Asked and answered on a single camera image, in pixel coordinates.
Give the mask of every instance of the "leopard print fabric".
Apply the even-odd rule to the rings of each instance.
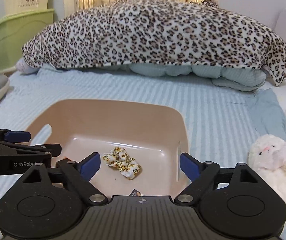
[[[28,65],[58,69],[131,63],[265,67],[286,77],[286,44],[270,28],[214,2],[116,0],[47,26],[22,47]]]

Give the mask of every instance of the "silver bolt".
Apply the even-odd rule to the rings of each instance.
[[[183,203],[188,203],[193,200],[193,197],[191,195],[183,194],[178,196],[178,201],[183,202]]]
[[[101,194],[94,194],[90,196],[90,200],[94,203],[102,202],[105,199],[105,197]]]

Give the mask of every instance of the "white plush toy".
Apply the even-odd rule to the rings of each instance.
[[[248,165],[286,203],[286,141],[269,134],[259,137],[249,151]]]

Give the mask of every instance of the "green storage box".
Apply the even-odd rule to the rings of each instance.
[[[22,57],[22,46],[53,23],[54,9],[28,11],[0,20],[0,71]]]

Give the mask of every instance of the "bed sheet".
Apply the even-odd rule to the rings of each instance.
[[[246,103],[252,93],[216,87],[210,79],[195,75],[148,78],[125,72],[58,73],[41,69],[29,76],[14,73],[10,81],[13,88],[0,102],[0,128],[25,130],[53,103],[88,98],[177,109],[185,120],[190,154],[221,167],[246,162],[248,150],[259,136]],[[18,178],[19,175],[0,176],[0,198]]]

